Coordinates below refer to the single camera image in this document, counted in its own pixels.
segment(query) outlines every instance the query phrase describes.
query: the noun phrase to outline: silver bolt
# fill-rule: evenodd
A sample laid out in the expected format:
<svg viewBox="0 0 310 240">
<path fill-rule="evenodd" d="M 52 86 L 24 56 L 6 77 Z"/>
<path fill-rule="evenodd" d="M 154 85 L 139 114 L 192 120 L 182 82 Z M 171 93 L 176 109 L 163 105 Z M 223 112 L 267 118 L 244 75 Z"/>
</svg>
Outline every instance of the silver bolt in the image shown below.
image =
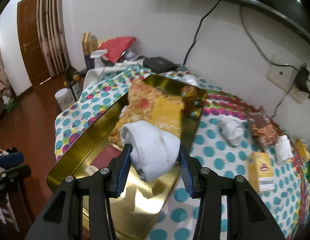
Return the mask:
<svg viewBox="0 0 310 240">
<path fill-rule="evenodd" d="M 244 182 L 245 179 L 244 179 L 243 176 L 239 175 L 239 176 L 236 177 L 236 180 L 237 180 L 238 182 Z"/>
<path fill-rule="evenodd" d="M 200 169 L 203 174 L 209 174 L 209 168 L 203 167 Z"/>
<path fill-rule="evenodd" d="M 68 176 L 65 178 L 66 182 L 71 182 L 73 179 L 74 179 L 74 176 L 72 176 L 72 175 L 68 175 Z"/>
<path fill-rule="evenodd" d="M 101 174 L 107 174 L 109 171 L 110 171 L 109 168 L 102 168 Z"/>
</svg>

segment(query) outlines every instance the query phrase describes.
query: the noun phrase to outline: black power adapter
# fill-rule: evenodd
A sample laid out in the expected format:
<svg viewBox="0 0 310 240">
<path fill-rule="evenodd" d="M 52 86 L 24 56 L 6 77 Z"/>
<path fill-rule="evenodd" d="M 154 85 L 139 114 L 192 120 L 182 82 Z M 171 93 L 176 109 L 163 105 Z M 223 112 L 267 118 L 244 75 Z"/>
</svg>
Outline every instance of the black power adapter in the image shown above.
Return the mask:
<svg viewBox="0 0 310 240">
<path fill-rule="evenodd" d="M 306 69 L 306 66 L 307 66 L 306 63 L 302 65 L 300 71 L 297 73 L 294 79 L 294 84 L 298 90 L 308 93 L 308 98 L 310 99 L 310 90 L 308 89 L 307 85 L 308 76 L 310 75 L 310 72 Z"/>
</svg>

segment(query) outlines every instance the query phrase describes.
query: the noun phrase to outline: tablecloth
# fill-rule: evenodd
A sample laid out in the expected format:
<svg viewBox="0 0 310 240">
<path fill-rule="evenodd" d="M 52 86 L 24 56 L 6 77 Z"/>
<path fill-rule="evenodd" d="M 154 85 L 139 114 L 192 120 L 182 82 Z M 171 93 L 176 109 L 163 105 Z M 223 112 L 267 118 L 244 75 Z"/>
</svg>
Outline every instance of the tablecloth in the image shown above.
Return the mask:
<svg viewBox="0 0 310 240">
<path fill-rule="evenodd" d="M 183 82 L 184 75 L 190 73 L 185 67 L 163 73 L 163 76 Z M 80 100 L 56 118 L 57 160 L 69 149 L 75 140 L 97 120 L 114 102 L 128 91 L 133 79 L 144 79 L 152 72 L 134 65 L 122 73 L 109 74 L 100 82 L 83 91 Z M 217 174 L 229 178 L 243 175 L 248 179 L 247 157 L 252 151 L 259 151 L 253 142 L 244 112 L 255 108 L 240 98 L 225 93 L 221 87 L 214 86 L 198 78 L 199 86 L 207 90 L 207 103 L 200 117 L 199 126 L 191 147 L 191 156 L 196 157 L 203 166 L 213 169 Z M 237 147 L 229 146 L 218 129 L 220 115 L 233 115 L 243 121 L 244 140 Z M 287 239 L 298 221 L 304 222 L 308 215 L 310 185 L 305 179 L 306 166 L 294 151 L 294 158 L 285 165 L 278 165 L 274 158 L 274 149 L 270 154 L 276 188 L 272 192 L 261 194 L 276 222 Z M 186 193 L 181 178 L 159 214 L 156 224 L 150 230 L 147 239 L 191 239 L 194 233 L 199 209 L 199 199 L 191 199 Z M 227 235 L 227 204 L 222 197 L 221 239 Z"/>
</svg>

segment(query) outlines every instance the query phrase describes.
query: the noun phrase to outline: power cord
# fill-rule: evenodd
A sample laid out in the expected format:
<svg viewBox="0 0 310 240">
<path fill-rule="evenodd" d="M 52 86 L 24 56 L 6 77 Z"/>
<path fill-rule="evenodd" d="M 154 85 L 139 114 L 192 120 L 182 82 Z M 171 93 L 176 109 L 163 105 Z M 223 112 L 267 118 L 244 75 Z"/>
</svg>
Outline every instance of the power cord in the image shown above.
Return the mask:
<svg viewBox="0 0 310 240">
<path fill-rule="evenodd" d="M 250 38 L 250 40 L 252 41 L 252 43 L 254 44 L 254 46 L 257 48 L 257 50 L 259 51 L 259 53 L 261 54 L 261 56 L 269 63 L 272 64 L 274 66 L 278 66 L 278 67 L 291 67 L 294 70 L 296 70 L 297 72 L 300 72 L 300 70 L 292 65 L 286 64 L 286 65 L 281 65 L 281 64 L 276 64 L 275 62 L 271 61 L 265 54 L 264 52 L 261 50 L 260 46 L 257 44 L 257 42 L 254 40 L 254 38 L 252 37 L 252 35 L 250 34 L 249 30 L 247 29 L 245 22 L 244 22 L 244 18 L 243 18 L 243 10 L 242 10 L 243 6 L 240 5 L 240 17 L 241 17 L 241 22 L 242 22 L 242 26 L 243 29 L 245 31 L 245 33 L 247 34 L 247 36 Z M 294 81 L 291 85 L 291 87 L 289 88 L 289 90 L 286 92 L 285 96 L 281 99 L 281 101 L 277 104 L 277 106 L 275 107 L 275 111 L 274 111 L 274 115 L 271 118 L 274 118 L 276 116 L 276 112 L 278 107 L 281 105 L 281 103 L 283 102 L 284 98 L 288 95 L 288 93 L 291 91 L 292 87 L 294 85 Z"/>
<path fill-rule="evenodd" d="M 185 65 L 186 60 L 187 60 L 187 57 L 188 57 L 188 54 L 191 52 L 192 48 L 194 47 L 194 45 L 195 45 L 195 43 L 196 43 L 196 37 L 197 37 L 197 34 L 198 34 L 198 32 L 199 32 L 199 29 L 200 29 L 200 27 L 201 27 L 201 25 L 202 25 L 203 20 L 204 20 L 208 15 L 210 15 L 212 11 L 214 11 L 214 9 L 215 9 L 216 6 L 220 3 L 220 1 L 221 1 L 221 0 L 219 0 L 219 1 L 216 3 L 216 5 L 214 5 L 214 7 L 213 7 L 207 14 L 205 14 L 205 15 L 202 17 L 202 19 L 200 19 L 199 25 L 198 25 L 198 27 L 197 27 L 197 31 L 196 31 L 195 36 L 194 36 L 193 44 L 190 46 L 190 48 L 188 49 L 188 51 L 187 51 L 187 53 L 186 53 L 186 55 L 185 55 L 183 65 Z"/>
</svg>

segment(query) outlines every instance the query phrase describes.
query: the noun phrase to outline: wall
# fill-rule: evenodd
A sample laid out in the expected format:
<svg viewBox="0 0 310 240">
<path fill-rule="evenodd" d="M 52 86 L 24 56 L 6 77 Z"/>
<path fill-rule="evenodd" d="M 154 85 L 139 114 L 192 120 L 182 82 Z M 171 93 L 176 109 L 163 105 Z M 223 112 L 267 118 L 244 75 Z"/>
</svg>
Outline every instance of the wall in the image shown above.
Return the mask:
<svg viewBox="0 0 310 240">
<path fill-rule="evenodd" d="M 0 50 L 6 74 L 16 95 L 31 87 L 17 33 L 17 4 L 20 1 L 10 0 L 0 15 Z"/>
<path fill-rule="evenodd" d="M 201 17 L 216 0 L 62 0 L 63 20 L 71 65 L 85 67 L 82 34 L 99 39 L 133 35 L 135 48 L 146 56 L 162 56 L 182 63 Z M 306 62 L 310 46 L 280 23 L 244 9 L 248 29 L 268 57 L 277 55 L 286 63 Z M 239 6 L 221 2 L 205 19 L 187 67 L 255 107 L 263 105 L 273 115 L 284 92 L 265 76 L 268 64 L 253 46 L 239 18 Z M 275 120 L 310 146 L 310 100 L 302 105 L 289 96 Z"/>
</svg>

